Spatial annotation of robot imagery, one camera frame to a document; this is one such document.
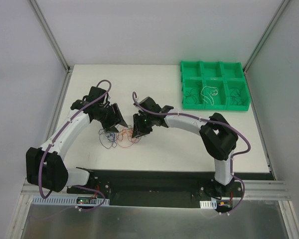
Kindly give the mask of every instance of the tangled wire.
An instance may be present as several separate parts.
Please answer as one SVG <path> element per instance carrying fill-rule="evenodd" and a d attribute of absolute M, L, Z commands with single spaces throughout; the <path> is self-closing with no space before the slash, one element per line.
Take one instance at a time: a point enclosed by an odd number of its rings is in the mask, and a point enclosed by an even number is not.
<path fill-rule="evenodd" d="M 115 148 L 117 146 L 121 148 L 129 148 L 133 144 L 138 143 L 141 137 L 132 138 L 133 127 L 128 125 L 128 127 L 123 127 L 118 133 L 104 132 L 104 129 L 99 130 L 100 143 L 106 149 Z"/>
<path fill-rule="evenodd" d="M 237 88 L 231 88 L 230 91 L 230 98 L 232 100 L 231 105 L 232 106 L 243 106 L 245 105 L 245 100 L 241 96 L 241 91 Z"/>

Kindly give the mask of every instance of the white cable organizer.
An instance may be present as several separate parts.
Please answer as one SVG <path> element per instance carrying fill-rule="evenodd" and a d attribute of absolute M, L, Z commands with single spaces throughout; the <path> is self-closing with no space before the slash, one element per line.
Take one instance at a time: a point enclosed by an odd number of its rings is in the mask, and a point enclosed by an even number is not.
<path fill-rule="evenodd" d="M 217 202 L 214 199 L 211 201 L 200 201 L 199 205 L 201 209 L 217 209 Z"/>
<path fill-rule="evenodd" d="M 55 206 L 77 206 L 76 200 L 77 196 L 50 196 L 47 199 L 41 198 L 41 196 L 33 196 L 32 204 L 34 205 L 55 205 Z M 97 206 L 103 202 L 103 198 L 92 199 L 93 204 L 88 204 L 85 206 Z M 105 202 L 102 206 L 109 206 L 110 199 L 105 199 Z"/>

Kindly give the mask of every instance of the wire bundle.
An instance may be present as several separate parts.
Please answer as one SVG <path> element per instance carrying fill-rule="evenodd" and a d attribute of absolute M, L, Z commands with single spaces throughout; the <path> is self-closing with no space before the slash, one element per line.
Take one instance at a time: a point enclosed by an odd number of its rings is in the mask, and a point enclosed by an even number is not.
<path fill-rule="evenodd" d="M 190 91 L 185 92 L 185 102 L 187 104 L 192 104 L 193 102 L 196 105 L 200 104 L 200 101 L 198 98 L 199 98 L 199 89 L 198 88 L 193 88 Z"/>
<path fill-rule="evenodd" d="M 245 100 L 241 96 L 241 91 L 237 88 L 231 88 L 230 98 L 232 100 L 233 106 L 243 106 L 245 104 Z"/>
<path fill-rule="evenodd" d="M 133 127 L 131 125 L 128 125 L 128 127 L 123 127 L 123 129 L 116 134 L 116 143 L 118 144 L 118 146 L 121 148 L 129 148 L 133 144 L 138 143 L 140 141 L 141 137 L 132 138 L 132 134 L 133 134 Z M 123 146 L 120 144 L 120 142 L 121 143 L 123 142 L 125 136 L 126 136 L 127 140 L 131 143 L 128 146 Z"/>
<path fill-rule="evenodd" d="M 208 94 L 208 96 L 204 95 L 204 89 L 207 89 L 206 91 L 208 91 L 208 89 L 210 89 L 209 92 L 206 92 Z M 209 102 L 207 100 L 205 100 L 204 98 L 202 98 L 203 101 L 205 101 L 207 104 L 211 104 L 212 106 L 214 105 L 214 98 L 213 96 L 218 95 L 218 88 L 217 87 L 212 87 L 212 86 L 204 86 L 203 89 L 201 89 L 200 94 L 209 100 Z"/>
<path fill-rule="evenodd" d="M 131 125 L 128 125 L 128 127 L 123 127 L 118 133 L 112 133 L 112 132 L 106 133 L 104 132 L 103 129 L 100 129 L 99 139 L 101 145 L 106 149 L 115 148 L 116 146 L 119 146 L 121 148 L 129 148 L 133 144 L 138 143 L 141 139 L 141 137 L 132 138 L 132 134 L 133 134 L 133 127 Z"/>
<path fill-rule="evenodd" d="M 104 129 L 99 130 L 99 139 L 100 143 L 106 149 L 115 148 L 118 146 L 116 142 L 116 134 L 115 133 L 106 133 Z"/>

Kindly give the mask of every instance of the green sorting tray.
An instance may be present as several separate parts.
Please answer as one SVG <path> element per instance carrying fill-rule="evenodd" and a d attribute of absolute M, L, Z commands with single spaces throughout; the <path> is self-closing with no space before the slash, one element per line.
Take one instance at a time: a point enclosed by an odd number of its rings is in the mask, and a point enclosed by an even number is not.
<path fill-rule="evenodd" d="M 241 63 L 181 61 L 183 108 L 247 111 L 250 94 Z"/>

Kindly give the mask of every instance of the purple cable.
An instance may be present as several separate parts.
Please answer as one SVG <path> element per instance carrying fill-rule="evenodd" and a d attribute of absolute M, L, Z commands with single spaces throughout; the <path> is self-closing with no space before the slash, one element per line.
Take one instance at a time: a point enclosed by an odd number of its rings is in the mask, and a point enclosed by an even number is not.
<path fill-rule="evenodd" d="M 186 113 L 156 113 L 156 112 L 152 112 L 152 111 L 146 110 L 142 106 L 140 106 L 140 104 L 137 101 L 137 97 L 138 96 L 137 96 L 136 92 L 134 91 L 132 93 L 132 98 L 133 98 L 133 101 L 134 101 L 135 105 L 138 108 L 140 108 L 142 111 L 147 112 L 149 114 L 156 115 L 156 116 L 186 116 L 186 117 L 190 117 L 190 118 L 195 119 L 195 120 L 204 121 L 204 122 L 208 122 L 208 123 L 215 123 L 215 124 L 219 124 L 219 125 L 225 126 L 225 127 L 229 128 L 231 131 L 234 131 L 236 134 L 238 134 L 244 140 L 244 142 L 247 144 L 247 149 L 244 150 L 244 151 L 233 153 L 230 156 L 230 172 L 231 173 L 233 173 L 233 157 L 236 156 L 236 155 L 239 155 L 239 154 L 248 153 L 250 151 L 250 149 L 251 149 L 251 145 L 250 145 L 249 141 L 246 139 L 246 137 L 244 137 L 238 130 L 236 130 L 235 128 L 231 127 L 227 123 L 218 122 L 218 121 L 209 120 L 209 119 L 203 119 L 201 117 L 193 116 L 193 115 L 186 114 Z M 242 195 L 241 199 L 239 200 L 239 202 L 237 203 L 237 205 L 233 208 L 233 209 L 235 209 L 243 201 L 243 198 L 245 196 L 245 184 L 244 184 L 243 180 L 241 180 L 240 178 L 236 177 L 235 175 L 233 175 L 233 178 L 236 179 L 236 180 L 238 180 L 238 181 L 240 181 L 241 184 L 242 184 L 242 187 L 243 187 L 243 195 Z"/>
<path fill-rule="evenodd" d="M 104 94 L 102 94 L 100 97 L 98 97 L 97 99 L 95 99 L 94 101 L 91 101 L 90 103 L 88 103 L 87 105 L 85 105 L 84 107 L 82 107 L 81 109 L 79 109 L 71 118 L 70 120 L 72 121 L 79 113 L 81 113 L 83 110 L 85 110 L 87 107 L 89 107 L 90 105 L 94 104 L 95 102 L 99 101 L 101 98 L 103 98 L 104 96 L 106 96 L 106 94 L 108 94 L 108 92 L 110 91 L 112 84 L 110 81 L 108 80 L 101 80 L 96 87 L 98 87 L 102 82 L 107 82 L 109 83 L 109 88 L 107 91 L 105 91 Z M 64 124 L 64 126 L 59 130 L 59 132 L 55 135 L 55 137 L 52 139 L 52 144 L 58 139 L 58 137 L 60 136 L 60 134 L 65 130 L 65 128 L 70 124 L 70 121 L 68 121 L 67 123 Z M 38 175 L 38 184 L 39 184 L 39 192 L 40 195 L 43 199 L 47 199 L 50 194 L 52 193 L 52 190 L 50 190 L 48 192 L 47 195 L 44 195 L 43 193 L 43 189 L 42 189 L 42 170 L 43 170 L 43 163 L 45 160 L 46 155 L 48 154 L 49 150 L 52 147 L 52 144 L 49 144 L 45 150 L 45 152 L 43 153 L 43 156 L 41 158 L 40 161 L 40 166 L 39 166 L 39 175 Z"/>
<path fill-rule="evenodd" d="M 73 187 L 80 188 L 80 189 L 84 189 L 84 190 L 87 190 L 87 191 L 97 192 L 97 193 L 100 194 L 100 195 L 102 196 L 102 198 L 103 198 L 103 201 L 102 201 L 99 205 L 96 205 L 96 206 L 93 207 L 93 208 L 90 208 L 90 209 L 83 209 L 83 208 L 81 208 L 81 210 L 82 210 L 83 212 L 90 212 L 90 211 L 93 211 L 93 210 L 99 208 L 100 206 L 102 206 L 102 205 L 105 203 L 105 196 L 104 196 L 104 194 L 103 194 L 102 192 L 100 192 L 99 190 L 91 189 L 91 188 L 86 188 L 86 187 L 82 187 L 82 186 L 79 186 L 79 185 L 76 185 L 76 186 L 73 186 Z M 69 206 L 69 207 L 63 208 L 63 209 L 60 210 L 59 212 L 57 212 L 57 213 L 55 213 L 55 214 L 52 214 L 52 215 L 50 215 L 50 216 L 48 216 L 48 217 L 46 217 L 46 218 L 42 218 L 42 219 L 41 219 L 41 218 L 36 218 L 35 216 L 33 216 L 33 215 L 32 215 L 32 211 L 31 211 L 31 212 L 30 212 L 30 217 L 33 218 L 33 219 L 35 219 L 35 220 L 45 221 L 45 220 L 48 220 L 48 219 L 50 219 L 50 218 L 53 218 L 53 217 L 55 217 L 55 216 L 61 214 L 62 212 L 66 211 L 66 210 L 68 210 L 68 209 L 70 209 L 70 208 L 76 208 L 76 206 Z"/>

